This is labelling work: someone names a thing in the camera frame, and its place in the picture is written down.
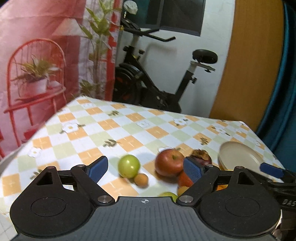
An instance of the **checkered tablecloth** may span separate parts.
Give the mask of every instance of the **checkered tablecloth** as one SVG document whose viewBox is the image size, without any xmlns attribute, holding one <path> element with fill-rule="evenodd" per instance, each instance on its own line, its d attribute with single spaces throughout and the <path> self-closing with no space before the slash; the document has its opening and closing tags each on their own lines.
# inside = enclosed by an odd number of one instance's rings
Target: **checkered tablecloth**
<svg viewBox="0 0 296 241">
<path fill-rule="evenodd" d="M 115 199 L 118 196 L 157 196 L 176 193 L 177 184 L 162 180 L 154 170 L 160 148 L 179 148 L 184 156 L 205 149 L 218 165 L 219 147 L 226 141 L 244 143 L 265 162 L 282 167 L 272 152 L 243 122 L 213 120 L 139 106 L 79 97 L 62 108 L 28 141 L 0 178 L 0 211 L 9 209 L 18 195 L 46 166 L 69 170 L 88 165 L 101 155 L 109 160 L 98 182 Z M 141 163 L 149 186 L 139 188 L 121 178 L 120 157 L 132 154 Z"/>
</svg>

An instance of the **ridged gray surface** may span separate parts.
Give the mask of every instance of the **ridged gray surface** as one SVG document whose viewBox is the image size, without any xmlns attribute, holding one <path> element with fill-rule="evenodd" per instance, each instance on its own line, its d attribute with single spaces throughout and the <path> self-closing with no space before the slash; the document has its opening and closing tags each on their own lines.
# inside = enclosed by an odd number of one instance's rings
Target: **ridged gray surface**
<svg viewBox="0 0 296 241">
<path fill-rule="evenodd" d="M 40 239 L 23 235 L 15 241 Z M 220 241 L 240 240 L 215 233 L 190 207 L 174 204 L 169 197 L 121 197 L 109 207 L 97 208 L 78 230 L 46 241 Z M 271 235 L 253 241 L 274 241 Z"/>
</svg>

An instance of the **green apple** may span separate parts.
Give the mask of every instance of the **green apple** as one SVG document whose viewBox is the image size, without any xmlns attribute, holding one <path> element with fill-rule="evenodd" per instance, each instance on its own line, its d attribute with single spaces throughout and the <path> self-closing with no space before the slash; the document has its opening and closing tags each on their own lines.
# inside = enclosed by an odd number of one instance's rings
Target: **green apple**
<svg viewBox="0 0 296 241">
<path fill-rule="evenodd" d="M 135 177 L 140 167 L 140 161 L 133 155 L 123 156 L 118 162 L 118 172 L 125 178 Z"/>
<path fill-rule="evenodd" d="M 174 202 L 176 202 L 178 196 L 172 192 L 163 192 L 161 194 L 158 195 L 159 197 L 172 197 Z"/>
</svg>

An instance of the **black bike saddle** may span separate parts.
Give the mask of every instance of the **black bike saddle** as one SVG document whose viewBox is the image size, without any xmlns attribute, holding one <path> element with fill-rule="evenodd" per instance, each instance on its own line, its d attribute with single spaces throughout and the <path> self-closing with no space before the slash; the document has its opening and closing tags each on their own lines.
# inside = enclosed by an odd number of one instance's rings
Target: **black bike saddle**
<svg viewBox="0 0 296 241">
<path fill-rule="evenodd" d="M 200 63 L 205 64 L 215 64 L 218 61 L 217 54 L 206 49 L 194 50 L 192 52 L 192 58 Z"/>
</svg>

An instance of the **metal screw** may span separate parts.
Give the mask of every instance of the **metal screw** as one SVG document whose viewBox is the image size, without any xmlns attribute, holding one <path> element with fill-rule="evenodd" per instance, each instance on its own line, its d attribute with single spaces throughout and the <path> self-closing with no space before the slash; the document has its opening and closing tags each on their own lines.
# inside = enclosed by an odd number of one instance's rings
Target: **metal screw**
<svg viewBox="0 0 296 241">
<path fill-rule="evenodd" d="M 99 196 L 98 201 L 101 203 L 109 203 L 112 201 L 112 197 L 107 195 Z"/>
<path fill-rule="evenodd" d="M 184 203 L 190 203 L 193 201 L 193 197 L 188 196 L 188 195 L 184 195 L 184 196 L 179 197 L 179 200 Z"/>
</svg>

